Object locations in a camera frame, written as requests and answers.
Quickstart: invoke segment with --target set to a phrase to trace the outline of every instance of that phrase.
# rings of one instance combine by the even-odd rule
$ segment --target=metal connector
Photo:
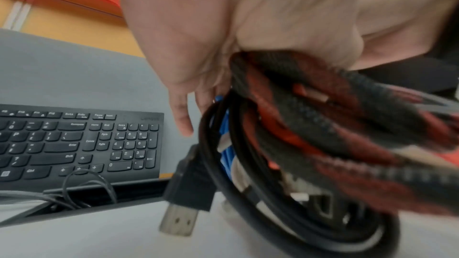
[[[165,234],[188,237],[196,224],[198,210],[170,204],[164,214],[159,230]]]

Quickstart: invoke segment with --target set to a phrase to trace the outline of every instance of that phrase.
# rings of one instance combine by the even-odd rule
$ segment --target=usb plug
[[[181,160],[164,192],[170,203],[159,230],[176,236],[190,236],[199,211],[210,211],[215,194],[213,183],[202,161],[199,147],[193,145]]]

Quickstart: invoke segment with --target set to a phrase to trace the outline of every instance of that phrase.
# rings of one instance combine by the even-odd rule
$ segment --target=arrow key
[[[59,176],[68,176],[75,166],[63,166],[61,169],[59,169]]]
[[[104,165],[103,164],[93,164],[89,168],[93,172],[101,173],[104,170]]]
[[[88,170],[89,169],[89,164],[88,165],[79,165],[75,168],[76,170],[76,173],[75,174],[78,174],[78,175],[82,175],[82,174],[87,174],[87,172],[80,172],[80,170]]]
[[[92,154],[89,155],[82,155],[77,158],[79,164],[87,164],[91,163],[92,160]]]

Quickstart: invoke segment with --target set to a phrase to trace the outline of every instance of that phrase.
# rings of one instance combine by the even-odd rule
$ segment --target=blue cable
[[[223,99],[222,96],[217,96],[215,98],[217,101],[221,101]],[[229,112],[226,111],[225,117],[223,118],[223,121],[221,123],[220,127],[220,134],[223,135],[227,132],[229,132]],[[228,147],[221,153],[221,164],[223,165],[223,168],[226,171],[226,174],[228,177],[231,179],[231,165],[233,164],[233,159],[234,159],[234,149],[233,146]]]

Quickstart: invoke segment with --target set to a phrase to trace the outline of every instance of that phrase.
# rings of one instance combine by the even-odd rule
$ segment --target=black keyboard
[[[159,178],[163,113],[0,104],[0,190],[53,192],[73,170],[110,183]],[[94,180],[86,171],[68,186]]]

